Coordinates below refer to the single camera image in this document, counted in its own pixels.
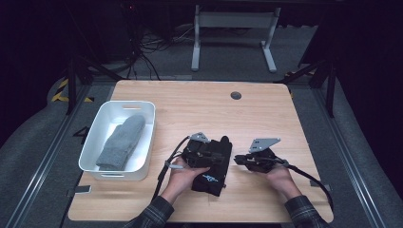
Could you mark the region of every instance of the plaid sleeve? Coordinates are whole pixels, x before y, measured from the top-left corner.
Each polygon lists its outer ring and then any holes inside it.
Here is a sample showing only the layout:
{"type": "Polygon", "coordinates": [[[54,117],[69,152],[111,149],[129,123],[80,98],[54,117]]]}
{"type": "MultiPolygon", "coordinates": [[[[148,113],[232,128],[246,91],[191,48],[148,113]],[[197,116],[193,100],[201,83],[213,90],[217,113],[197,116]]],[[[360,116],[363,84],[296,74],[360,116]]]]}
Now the plaid sleeve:
{"type": "Polygon", "coordinates": [[[285,208],[297,228],[331,227],[323,220],[306,196],[295,197],[288,200],[285,203],[285,208]]]}
{"type": "Polygon", "coordinates": [[[162,197],[156,197],[127,227],[160,228],[174,212],[172,205],[162,197]]]}

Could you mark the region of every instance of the table top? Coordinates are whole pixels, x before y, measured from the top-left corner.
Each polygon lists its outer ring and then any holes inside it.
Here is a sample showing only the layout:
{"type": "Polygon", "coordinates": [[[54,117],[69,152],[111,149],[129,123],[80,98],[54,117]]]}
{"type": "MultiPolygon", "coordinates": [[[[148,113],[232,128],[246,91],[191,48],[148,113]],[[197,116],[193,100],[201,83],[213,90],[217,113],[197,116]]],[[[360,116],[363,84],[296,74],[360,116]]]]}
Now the table top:
{"type": "MultiPolygon", "coordinates": [[[[72,220],[130,220],[150,202],[157,177],[178,143],[203,132],[210,140],[228,136],[233,144],[226,187],[215,197],[188,190],[175,202],[169,221],[289,222],[285,199],[266,180],[236,165],[255,138],[281,138],[271,146],[282,159],[320,180],[288,88],[279,84],[120,81],[112,101],[149,101],[156,106],[154,141],[148,175],[140,181],[95,180],[84,173],[79,185],[91,192],[76,194],[69,208],[72,220]],[[234,100],[237,91],[241,98],[234,100]]],[[[325,194],[308,179],[293,179],[322,217],[333,220],[325,194]]],[[[169,179],[169,171],[162,190],[169,179]]]]}

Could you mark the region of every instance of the gray cloth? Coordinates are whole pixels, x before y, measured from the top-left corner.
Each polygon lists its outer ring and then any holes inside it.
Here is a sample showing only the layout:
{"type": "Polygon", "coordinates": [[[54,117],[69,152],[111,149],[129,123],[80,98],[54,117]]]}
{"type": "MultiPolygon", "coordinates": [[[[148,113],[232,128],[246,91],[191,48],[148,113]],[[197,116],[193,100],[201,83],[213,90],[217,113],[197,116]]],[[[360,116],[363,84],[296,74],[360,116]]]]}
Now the gray cloth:
{"type": "Polygon", "coordinates": [[[145,118],[141,114],[133,115],[127,118],[123,124],[116,126],[96,161],[100,170],[125,170],[125,164],[139,142],[144,126],[145,118]]]}

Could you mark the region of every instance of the white stand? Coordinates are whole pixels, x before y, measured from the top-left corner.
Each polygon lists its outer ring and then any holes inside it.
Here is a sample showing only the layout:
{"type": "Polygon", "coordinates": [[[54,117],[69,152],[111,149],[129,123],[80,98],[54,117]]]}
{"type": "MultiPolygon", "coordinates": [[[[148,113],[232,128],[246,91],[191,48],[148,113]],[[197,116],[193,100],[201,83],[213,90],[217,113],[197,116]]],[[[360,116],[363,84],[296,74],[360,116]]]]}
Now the white stand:
{"type": "Polygon", "coordinates": [[[201,53],[200,28],[260,28],[269,29],[266,41],[261,41],[261,47],[266,58],[270,72],[277,71],[270,43],[275,33],[278,22],[280,8],[274,12],[200,12],[199,5],[195,12],[195,46],[193,47],[192,70],[199,70],[199,60],[201,53]]]}

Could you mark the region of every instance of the person's right hand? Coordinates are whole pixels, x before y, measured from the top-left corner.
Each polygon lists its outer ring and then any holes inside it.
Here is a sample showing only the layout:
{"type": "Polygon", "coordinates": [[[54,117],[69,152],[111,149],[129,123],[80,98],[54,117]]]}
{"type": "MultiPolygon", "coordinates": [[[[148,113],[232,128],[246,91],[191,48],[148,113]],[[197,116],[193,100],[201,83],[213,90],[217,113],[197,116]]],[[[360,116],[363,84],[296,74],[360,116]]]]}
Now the person's right hand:
{"type": "Polygon", "coordinates": [[[258,176],[267,179],[270,185],[279,191],[287,198],[287,200],[294,197],[301,196],[301,192],[294,183],[288,168],[282,165],[275,165],[275,167],[268,173],[255,172],[258,176]]]}

